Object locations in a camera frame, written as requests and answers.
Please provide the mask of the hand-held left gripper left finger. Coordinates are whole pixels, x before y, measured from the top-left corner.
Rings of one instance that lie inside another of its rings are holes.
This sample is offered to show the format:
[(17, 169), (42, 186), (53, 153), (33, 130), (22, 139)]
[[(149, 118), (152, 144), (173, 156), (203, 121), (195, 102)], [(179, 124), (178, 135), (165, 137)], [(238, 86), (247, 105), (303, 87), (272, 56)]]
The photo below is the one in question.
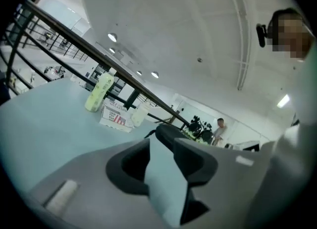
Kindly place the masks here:
[(164, 229), (144, 182), (149, 161), (149, 139), (84, 153), (41, 180), (27, 206), (51, 229)]

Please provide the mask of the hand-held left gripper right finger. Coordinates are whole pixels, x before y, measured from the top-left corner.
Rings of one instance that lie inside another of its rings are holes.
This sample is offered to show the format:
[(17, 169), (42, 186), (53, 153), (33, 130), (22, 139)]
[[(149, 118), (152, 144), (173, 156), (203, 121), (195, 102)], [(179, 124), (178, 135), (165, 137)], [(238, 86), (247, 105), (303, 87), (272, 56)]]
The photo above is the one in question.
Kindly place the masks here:
[(176, 138), (173, 156), (187, 181), (182, 229), (244, 229), (267, 172), (273, 142), (260, 151), (206, 146)]

